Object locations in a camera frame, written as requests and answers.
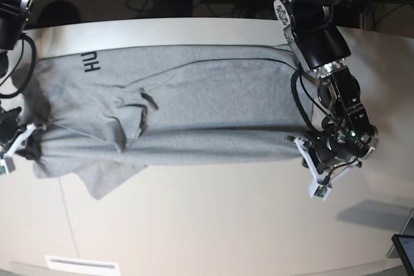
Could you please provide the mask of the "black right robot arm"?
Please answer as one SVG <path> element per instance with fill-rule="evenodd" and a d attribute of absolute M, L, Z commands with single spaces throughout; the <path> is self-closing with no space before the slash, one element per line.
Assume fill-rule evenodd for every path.
<path fill-rule="evenodd" d="M 15 98 L 28 87 L 37 61 L 37 50 L 34 40 L 24 33 L 25 25 L 30 17 L 34 0 L 1 0 L 1 78 L 6 81 L 13 72 L 9 72 L 8 52 L 12 51 L 18 41 L 30 47 L 30 65 L 22 84 L 11 94 L 1 94 L 2 100 Z M 14 154 L 27 160 L 38 160 L 41 149 L 32 135 L 39 130 L 33 123 L 21 124 L 19 117 L 21 107 L 6 111 L 1 109 L 1 158 L 6 159 Z"/>

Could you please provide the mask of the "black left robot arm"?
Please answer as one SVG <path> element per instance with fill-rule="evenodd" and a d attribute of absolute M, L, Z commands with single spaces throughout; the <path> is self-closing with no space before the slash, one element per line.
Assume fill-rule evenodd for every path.
<path fill-rule="evenodd" d="M 359 166 L 376 148 L 378 132 L 360 100 L 360 86 L 344 64 L 351 55 L 334 23 L 333 8 L 341 0 L 275 0 L 274 11 L 300 67 L 293 73 L 291 91 L 309 130 L 304 159 L 316 174 L 331 176 L 340 168 Z M 315 107 L 324 113 L 317 130 L 299 100 L 297 86 L 306 74 L 318 79 Z"/>

